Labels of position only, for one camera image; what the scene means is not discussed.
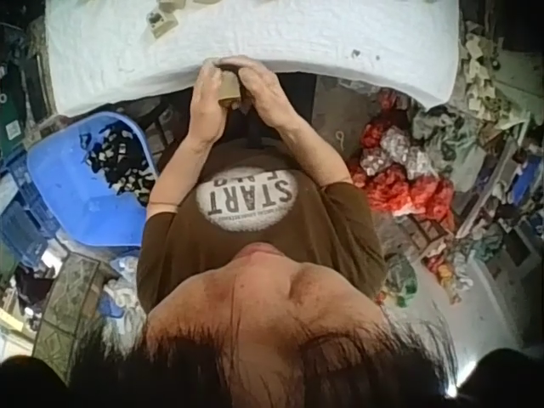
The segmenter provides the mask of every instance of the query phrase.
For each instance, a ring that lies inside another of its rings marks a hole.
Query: white fabric
[[[430,108],[448,100],[458,63],[458,1],[223,0],[176,12],[153,41],[156,0],[48,0],[57,111],[192,86],[205,58],[246,54],[274,71],[306,71],[398,89]]]

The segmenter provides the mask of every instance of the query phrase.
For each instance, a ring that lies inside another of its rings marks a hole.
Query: black hair
[[[306,333],[297,348],[300,381],[284,379],[287,405],[450,406],[455,402],[446,395],[455,370],[451,343],[436,331],[428,332],[433,332],[432,347],[416,330],[405,327],[362,334]],[[65,389],[50,389],[48,396],[62,393],[65,400],[69,396],[67,406],[77,407],[255,406],[251,399],[231,393],[233,378],[225,374],[229,362],[222,358],[224,345],[218,337],[193,331],[164,337],[151,347],[142,336],[123,353],[103,341],[100,329],[91,331],[80,342]],[[0,366],[3,378],[16,381],[4,366]],[[273,394],[269,402],[269,406],[277,405]]]

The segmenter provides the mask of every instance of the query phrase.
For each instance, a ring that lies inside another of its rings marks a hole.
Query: person
[[[219,143],[228,121],[218,103],[222,65],[237,69],[281,144]],[[148,314],[141,338],[123,353],[92,331],[59,400],[447,406],[449,338],[429,327],[429,347],[383,312],[374,298],[386,272],[365,194],[277,75],[247,57],[206,61],[187,135],[150,194],[137,273]]]

